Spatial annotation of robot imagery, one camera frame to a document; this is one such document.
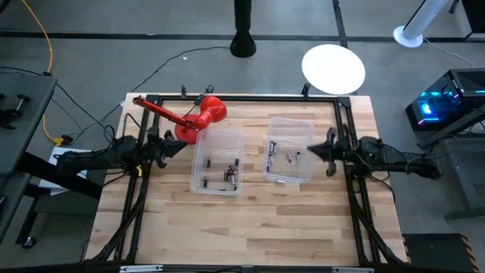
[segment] gray concrete floor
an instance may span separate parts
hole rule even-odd
[[[340,0],[348,36],[385,36],[405,24],[420,0]],[[106,0],[32,1],[45,28],[51,32],[233,34],[232,2],[224,0]],[[463,10],[453,16],[443,10],[427,30],[428,36],[465,36]],[[0,15],[0,30],[38,31],[20,1]],[[331,0],[258,0],[253,5],[252,32],[264,35],[337,35]],[[53,39],[54,75],[87,111],[102,117],[144,77],[167,58],[187,49],[228,46],[229,41],[206,40],[85,40]],[[286,93],[301,91],[305,78],[302,56],[311,47],[335,42],[257,41],[251,58],[234,58],[226,49],[192,52],[178,58],[139,89],[140,92],[190,92],[215,85],[217,93]],[[44,39],[0,38],[0,64],[44,71],[48,51]],[[476,67],[485,66],[485,44],[440,43],[463,55]],[[429,45],[404,49],[393,42],[351,42],[349,48],[364,62],[367,77],[359,95],[371,96],[380,135],[402,150],[418,151],[404,108],[450,68],[465,68],[463,60]],[[91,120],[64,94],[54,98],[85,127]],[[116,125],[120,111],[106,124]],[[50,104],[47,124],[51,134],[76,133],[72,121]],[[93,127],[75,147],[105,145],[102,131]],[[51,143],[37,129],[29,151],[47,158]],[[461,233],[468,236],[481,268],[485,268],[485,218],[446,222],[443,215],[461,208],[451,183],[393,174],[396,208],[403,233]],[[94,216],[42,215],[33,235],[38,244],[29,250],[15,246],[14,238],[27,213],[24,199],[0,246],[0,267],[75,262],[89,238]]]

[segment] blue led light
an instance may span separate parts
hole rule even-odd
[[[427,115],[430,115],[432,114],[433,112],[431,111],[430,109],[430,105],[428,105],[427,103],[423,103],[421,105],[421,110],[423,111],[423,113],[427,114]]]

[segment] butcher block tabletop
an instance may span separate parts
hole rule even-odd
[[[143,109],[132,103],[142,93],[127,94],[122,117],[131,113],[140,122]],[[351,96],[358,137],[378,137],[371,99]],[[311,121],[318,143],[336,126],[328,102],[224,102],[227,117],[211,129],[240,130],[246,136],[242,189],[237,196],[190,192],[195,146],[187,146],[167,167],[155,164],[150,174],[136,263],[189,265],[358,265],[343,164],[327,177],[327,163],[314,158],[314,175],[306,184],[280,185],[265,181],[262,168],[268,123],[274,117]],[[163,107],[184,115],[193,102],[165,101]],[[193,110],[199,113],[199,107]],[[121,135],[123,118],[117,135]],[[160,134],[174,132],[174,123],[161,118]],[[127,122],[126,134],[139,129]],[[118,174],[109,175],[107,180]],[[86,258],[97,254],[120,225],[128,176],[102,192]],[[374,225],[388,246],[406,260],[392,193],[383,184],[367,182]],[[362,227],[367,257],[367,232]],[[125,244],[130,242],[128,230]],[[124,256],[128,247],[124,247]]]

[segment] plastic bin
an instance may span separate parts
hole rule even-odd
[[[194,193],[235,196],[243,182],[244,134],[236,130],[204,129],[197,136],[196,153],[192,165],[190,189]],[[224,171],[236,164],[237,172],[231,181],[224,180]]]
[[[309,121],[272,118],[268,126],[263,163],[266,181],[282,184],[309,182],[313,176],[313,156],[309,155],[307,146],[313,143],[314,136],[315,128]],[[271,141],[276,143],[276,153],[270,152]],[[298,152],[301,155],[300,162],[297,160]]]

